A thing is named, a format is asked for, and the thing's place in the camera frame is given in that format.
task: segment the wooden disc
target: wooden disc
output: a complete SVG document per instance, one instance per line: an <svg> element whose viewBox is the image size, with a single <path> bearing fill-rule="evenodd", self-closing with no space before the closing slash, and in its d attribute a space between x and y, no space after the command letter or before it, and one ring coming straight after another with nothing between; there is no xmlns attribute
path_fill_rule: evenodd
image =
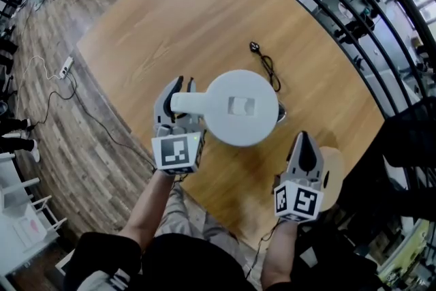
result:
<svg viewBox="0 0 436 291"><path fill-rule="evenodd" d="M321 191L324 193L321 211L330 209L338 200L342 182L345 178L345 166L342 153L335 148L320 147L324 158Z"/></svg>

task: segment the black metal railing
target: black metal railing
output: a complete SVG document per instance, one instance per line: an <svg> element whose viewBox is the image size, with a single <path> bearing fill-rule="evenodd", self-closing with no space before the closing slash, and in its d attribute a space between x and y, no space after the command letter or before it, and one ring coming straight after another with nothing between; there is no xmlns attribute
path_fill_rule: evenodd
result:
<svg viewBox="0 0 436 291"><path fill-rule="evenodd" d="M355 65L356 69L358 70L360 76L367 84L370 92L372 93L375 101L377 102L380 110L383 112L385 118L386 117L392 117L395 115L398 115L400 112L402 112L405 108L404 106L401 106L399 108L399 105L396 103L396 99L392 96L392 89L396 89L396 93L398 91L401 92L401 97L404 99L405 105L407 106L408 110L414 110L412 106L417 102L416 100L411 101L411 98L409 96L409 93L407 91L407 88L405 86L405 83L401 79L401 75L399 73L399 70L397 69L397 66L395 65L394 61L392 60L392 57L388 54L388 51L386 50L387 47L385 47L379 40L379 38L376 36L376 34L373 32L373 28L370 28L365 19L359 12L356 10L356 8L353 6L352 1L348 0L337 0L339 3L341 3L347 11L351 13L351 15L354 18L354 21L358 23L358 26L360 26L362 29L364 29L365 33L368 35L369 38L371 38L371 41L373 45L376 47L378 52L380 53L380 56L384 60L384 63L386 63L389 71L392 73L394 81L395 81L395 87L387 86L385 80L381 77L380 72L377 70L374 62L369 57L369 51L368 49L365 50L364 47L359 42L359 37L355 37L353 31L348 30L346 27L346 24L343 23L343 21L332 11L328 4L325 3L323 0L312 0L316 5L317 8L321 11L323 11L323 15L326 15L331 19L331 21L340 29L342 32L345 33L345 36L347 38L347 42L355 47L355 49L358 51L360 56L362 57L362 60L366 62L368 68L370 69L373 77L376 79L377 83L379 84L381 90L384 94L384 101L388 102L389 107L392 109L387 111L386 106L383 105L381 98L379 95L376 94L374 91L373 86L369 83L367 80L367 76L365 76L359 69L358 65L356 65L356 62L351 58L351 56L347 53L347 51L343 48L345 54L349 57L350 61ZM410 22L413 24L414 29L416 30L420 40L422 41L422 44L425 48L425 52L428 54L429 63L436 67L436 42L433 38L433 35L431 34L428 25L425 23L419 9L415 6L414 2L412 0L394 0L396 1L404 10L407 17L409 18ZM404 55L405 62L407 62L408 66L410 67L411 75L416 80L416 87L421 94L421 101L420 104L426 108L426 118L436 121L436 116L434 113L434 108L430 107L430 102L427 104L427 101L429 100L428 97L428 89L426 88L424 81L422 79L422 75L418 72L418 69L414 63L414 59L411 56L411 53L409 52L405 42L399 35L399 32L397 28L394 27L391 20L388 18L385 11L382 10L382 7L380 6L380 0L364 0L366 4L369 5L372 9L374 9L377 14L380 16L381 20L384 22L386 27L388 28L389 32L391 33L394 41L398 45L400 49L400 53ZM329 31L329 33L334 37L334 32L326 28L324 25L324 28ZM417 121L419 119L418 115L414 114L415 112L412 112L412 118ZM432 168L422 168L422 171L425 175L425 183L426 186L434 186L436 185L436 172ZM417 169L416 168L407 168L405 169L407 180L409 182L409 188L416 188L419 187L420 184L422 184L422 181L420 182L418 175L417 175Z"/></svg>

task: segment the black shirt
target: black shirt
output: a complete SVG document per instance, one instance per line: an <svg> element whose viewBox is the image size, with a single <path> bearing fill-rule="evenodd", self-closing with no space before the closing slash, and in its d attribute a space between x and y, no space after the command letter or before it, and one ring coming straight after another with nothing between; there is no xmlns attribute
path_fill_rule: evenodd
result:
<svg viewBox="0 0 436 291"><path fill-rule="evenodd" d="M67 266L64 290L77 290L95 271L114 275L119 269L131 277L129 290L255 290L239 263L208 241L164 234L141 256L135 241L102 233L82 235ZM270 289L289 290L289 284Z"/></svg>

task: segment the black sleeve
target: black sleeve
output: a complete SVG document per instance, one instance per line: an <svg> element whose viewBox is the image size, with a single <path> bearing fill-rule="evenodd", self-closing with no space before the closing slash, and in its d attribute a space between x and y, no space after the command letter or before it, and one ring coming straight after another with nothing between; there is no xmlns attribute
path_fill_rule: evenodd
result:
<svg viewBox="0 0 436 291"><path fill-rule="evenodd" d="M137 242L124 236L85 233L66 267L63 280L65 291L75 291L96 271L114 275L118 269L128 275L137 275L141 268L141 248Z"/></svg>
<svg viewBox="0 0 436 291"><path fill-rule="evenodd" d="M271 285L265 291L290 291L290 290L291 290L291 283L277 283Z"/></svg>

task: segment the wooden floor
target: wooden floor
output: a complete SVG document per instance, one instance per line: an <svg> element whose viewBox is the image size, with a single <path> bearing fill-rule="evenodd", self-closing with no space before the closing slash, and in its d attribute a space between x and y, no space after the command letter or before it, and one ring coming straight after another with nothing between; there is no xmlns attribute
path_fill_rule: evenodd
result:
<svg viewBox="0 0 436 291"><path fill-rule="evenodd" d="M37 12L30 5L22 9L13 21L17 26L13 41L20 46L14 55L15 85L35 55L45 58L50 75L58 73L77 41L115 1L47 0ZM106 105L86 67L76 62L72 72L78 81L77 92L89 112L119 142L146 157ZM34 59L22 84L18 117L42 120L47 97L53 90L66 97L72 87L68 79L47 81L42 61ZM38 192L53 196L52 206L68 218L68 227L76 235L90 230L119 230L150 178L147 163L133 151L113 143L104 129L84 113L76 97L64 101L53 95L47 122L38 125L32 137L39 141L41 162L36 164L30 154L19 151L18 165L24 178L41 179Z"/></svg>

